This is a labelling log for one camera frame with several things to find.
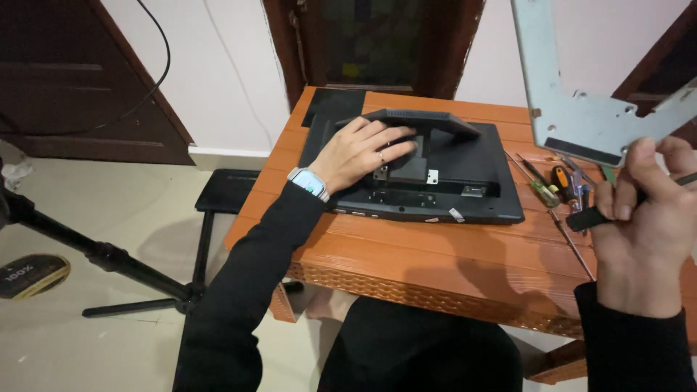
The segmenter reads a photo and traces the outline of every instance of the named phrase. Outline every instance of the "white cable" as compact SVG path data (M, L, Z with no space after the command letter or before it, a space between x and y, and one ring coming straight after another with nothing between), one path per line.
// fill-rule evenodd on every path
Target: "white cable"
M245 88L245 84L242 82L240 71L237 69L237 65L235 64L235 61L232 59L232 54L230 53L230 50L227 48L225 40L223 40L222 38L222 34L220 33L220 30L218 29L217 24L215 23L215 19L213 19L213 13L210 11L210 7L208 7L208 0L202 1L204 3L204 7L206 8L206 13L208 13L210 23L213 24L213 30L215 30L215 34L217 35L220 44L222 45L223 49L225 49L225 54L227 54L227 59L230 61L230 65L235 70L235 75L237 76L237 80L240 82L240 86L242 87L242 92L245 96L245 100L247 101L247 106L250 107L250 110L252 111L252 115L254 116L256 123L259 124L259 126L261 126L261 128L264 131L264 134L266 134L266 139L268 140L268 148L273 149L273 141L271 140L271 134L268 132L268 129L266 129L264 124L261 122L259 115L256 113L256 110L254 110L254 107L252 106L252 102L250 101L250 95L247 92L247 89Z

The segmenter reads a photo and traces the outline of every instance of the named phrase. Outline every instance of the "black sleeve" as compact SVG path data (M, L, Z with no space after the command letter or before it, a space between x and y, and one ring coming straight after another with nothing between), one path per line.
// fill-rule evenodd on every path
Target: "black sleeve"
M589 391L697 391L685 309L670 319L628 315L598 303L595 282L574 291L581 312Z
M185 323L175 391L255 391L261 356L252 335L284 277L293 251L316 226L325 204L288 182L261 222L232 248Z

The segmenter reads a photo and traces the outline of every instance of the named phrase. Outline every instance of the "wooden table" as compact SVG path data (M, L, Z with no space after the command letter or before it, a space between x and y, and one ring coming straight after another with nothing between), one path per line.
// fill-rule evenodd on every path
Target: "wooden table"
M298 164L309 128L301 126L314 87L307 87L225 239L231 248L257 224ZM504 148L546 175L559 162L533 145L528 110L368 92L363 113L383 108L451 112L469 122L494 123ZM595 181L597 166L577 161ZM509 161L526 221L513 226L398 223L325 213L293 256L286 276L314 285L475 319L583 339L573 290L588 276L557 230L528 179ZM565 218L569 207L556 208ZM590 236L571 233L595 273ZM697 267L682 274L691 347L697 347ZM274 318L295 322L282 285L273 294ZM585 375L585 346L573 342L548 353L544 372L531 379L554 383Z

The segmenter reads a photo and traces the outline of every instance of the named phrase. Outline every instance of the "tiled floor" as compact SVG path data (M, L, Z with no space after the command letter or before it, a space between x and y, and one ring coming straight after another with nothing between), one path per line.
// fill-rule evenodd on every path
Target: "tiled floor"
M194 203L210 172L193 167L71 160L34 160L20 193L37 210L99 241L109 241L181 282L188 282L202 215ZM216 218L209 277L225 252L232 216ZM0 265L31 253L58 253L72 265L55 290L0 302L0 390L168 391L183 327L175 310L83 319L84 308L162 298L78 252L13 225L0 232ZM260 391L314 391L339 325L302 318L256 330L264 362ZM567 340L508 328L529 345L550 350ZM555 386L525 381L526 391L585 390L585 379Z

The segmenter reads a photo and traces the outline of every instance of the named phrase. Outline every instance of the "wooden door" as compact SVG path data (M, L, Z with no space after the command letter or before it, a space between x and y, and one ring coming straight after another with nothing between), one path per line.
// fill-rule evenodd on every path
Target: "wooden door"
M0 3L1 139L35 157L193 165L159 92L118 123L75 133L114 122L149 90L97 0Z
M293 107L306 84L453 99L484 1L264 0L264 6Z
M615 90L645 116L697 76L697 0L693 0ZM697 148L697 117L673 133Z

